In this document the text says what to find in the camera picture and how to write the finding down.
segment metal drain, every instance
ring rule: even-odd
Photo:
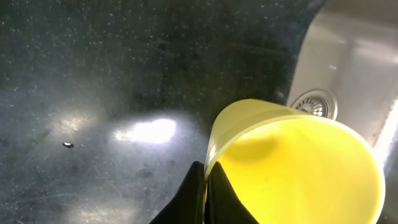
[[[313,90],[303,94],[291,107],[324,118],[336,119],[337,117],[335,97],[322,90]]]

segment sink drain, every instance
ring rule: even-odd
[[[291,107],[324,118],[336,119],[337,117],[335,97],[322,90],[312,90],[303,94]]]

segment granite countertop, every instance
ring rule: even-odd
[[[225,106],[286,102],[321,3],[1,1],[0,223],[148,223]]]

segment sink basin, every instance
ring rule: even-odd
[[[374,147],[386,175],[378,223],[398,223],[397,6],[394,0],[327,1],[304,39],[287,102],[298,107],[320,97],[326,103],[319,108],[333,110],[332,118]],[[312,95],[318,91],[328,97]]]

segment plastic cup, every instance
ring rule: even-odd
[[[384,174],[349,127],[281,105],[241,100],[216,118],[205,178],[223,166],[259,223],[376,223]]]

